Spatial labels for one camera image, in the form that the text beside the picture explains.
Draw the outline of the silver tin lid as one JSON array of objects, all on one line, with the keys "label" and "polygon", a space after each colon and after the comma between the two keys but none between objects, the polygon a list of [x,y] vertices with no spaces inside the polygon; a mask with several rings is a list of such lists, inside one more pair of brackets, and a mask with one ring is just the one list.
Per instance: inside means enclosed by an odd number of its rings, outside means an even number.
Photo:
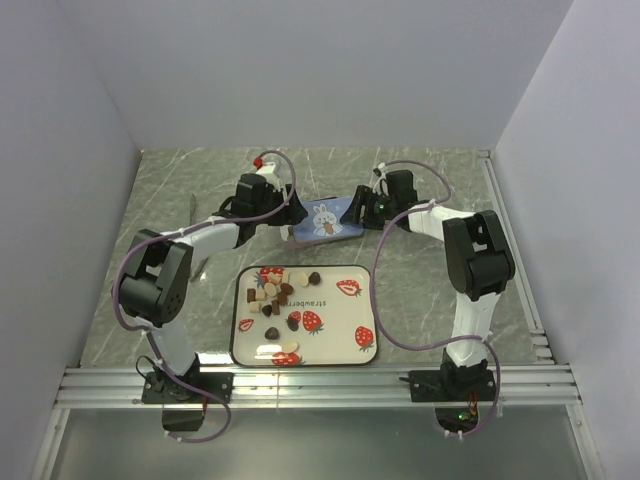
[{"label": "silver tin lid", "polygon": [[351,197],[303,202],[307,217],[291,227],[292,240],[300,244],[316,244],[360,237],[364,233],[361,226],[341,220],[351,202]]}]

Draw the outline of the silver rectangular tin box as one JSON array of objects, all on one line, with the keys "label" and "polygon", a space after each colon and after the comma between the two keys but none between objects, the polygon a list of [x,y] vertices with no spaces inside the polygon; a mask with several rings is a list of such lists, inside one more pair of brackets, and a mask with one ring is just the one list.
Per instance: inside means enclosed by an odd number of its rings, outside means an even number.
[{"label": "silver rectangular tin box", "polygon": [[323,245],[328,243],[335,243],[340,241],[352,240],[361,238],[364,235],[362,229],[355,231],[348,231],[347,233],[339,233],[334,235],[322,236],[317,235],[311,231],[299,231],[297,232],[293,227],[281,227],[280,236],[287,249],[295,250],[316,245]]}]

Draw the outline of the dark heart chocolate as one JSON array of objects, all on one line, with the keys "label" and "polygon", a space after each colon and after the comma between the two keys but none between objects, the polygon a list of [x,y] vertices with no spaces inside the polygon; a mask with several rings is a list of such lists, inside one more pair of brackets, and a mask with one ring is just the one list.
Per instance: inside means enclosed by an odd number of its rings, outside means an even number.
[{"label": "dark heart chocolate", "polygon": [[276,327],[270,327],[266,330],[264,337],[266,340],[275,341],[281,337],[280,331]]}]

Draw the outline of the white oval chocolate front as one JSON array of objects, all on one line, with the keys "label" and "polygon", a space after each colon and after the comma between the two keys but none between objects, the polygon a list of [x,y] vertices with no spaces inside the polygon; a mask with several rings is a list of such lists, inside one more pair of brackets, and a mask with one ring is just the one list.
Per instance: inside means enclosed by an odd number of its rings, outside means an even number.
[{"label": "white oval chocolate front", "polygon": [[298,350],[298,348],[299,348],[299,344],[295,341],[292,341],[292,342],[283,344],[281,347],[281,351],[286,354],[295,353]]}]

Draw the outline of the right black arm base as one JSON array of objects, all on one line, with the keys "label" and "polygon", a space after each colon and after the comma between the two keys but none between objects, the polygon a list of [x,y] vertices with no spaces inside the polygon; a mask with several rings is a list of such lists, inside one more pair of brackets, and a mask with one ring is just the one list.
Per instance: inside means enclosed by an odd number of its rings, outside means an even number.
[{"label": "right black arm base", "polygon": [[401,380],[409,385],[412,403],[434,404],[446,436],[462,439],[498,410],[499,384],[485,363],[473,368],[443,363],[438,371],[412,370]]}]

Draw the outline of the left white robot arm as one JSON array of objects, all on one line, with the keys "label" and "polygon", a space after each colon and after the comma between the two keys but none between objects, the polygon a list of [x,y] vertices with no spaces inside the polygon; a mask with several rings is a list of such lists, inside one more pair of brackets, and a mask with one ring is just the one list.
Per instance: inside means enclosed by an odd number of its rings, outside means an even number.
[{"label": "left white robot arm", "polygon": [[201,222],[136,234],[112,285],[113,310],[124,329],[144,333],[167,375],[165,388],[177,401],[191,401],[201,389],[198,355],[178,320],[192,270],[206,258],[243,246],[260,225],[297,225],[306,216],[294,181],[249,173],[221,209]]}]

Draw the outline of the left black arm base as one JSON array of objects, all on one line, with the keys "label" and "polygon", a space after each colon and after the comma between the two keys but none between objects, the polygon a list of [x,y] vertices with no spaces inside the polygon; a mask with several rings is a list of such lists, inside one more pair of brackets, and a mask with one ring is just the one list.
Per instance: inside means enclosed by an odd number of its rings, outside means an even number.
[{"label": "left black arm base", "polygon": [[[204,443],[221,437],[231,425],[230,400],[234,374],[191,373],[178,382],[162,370],[143,375],[141,395],[143,405],[162,407],[162,427],[165,434],[183,443]],[[214,433],[194,437],[203,426],[209,407],[220,406],[226,417]]]}]

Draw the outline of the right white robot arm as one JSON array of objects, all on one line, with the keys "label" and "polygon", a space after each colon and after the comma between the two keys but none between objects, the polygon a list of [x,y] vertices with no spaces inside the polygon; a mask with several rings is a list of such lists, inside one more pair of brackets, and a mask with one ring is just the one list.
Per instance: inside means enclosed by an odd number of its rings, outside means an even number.
[{"label": "right white robot arm", "polygon": [[456,291],[452,341],[444,345],[440,386],[462,399],[487,369],[489,335],[495,307],[516,273],[502,224],[493,210],[466,212],[442,200],[418,199],[409,170],[374,169],[374,186],[356,188],[341,217],[343,224],[387,232],[398,226],[444,243],[449,281]]}]

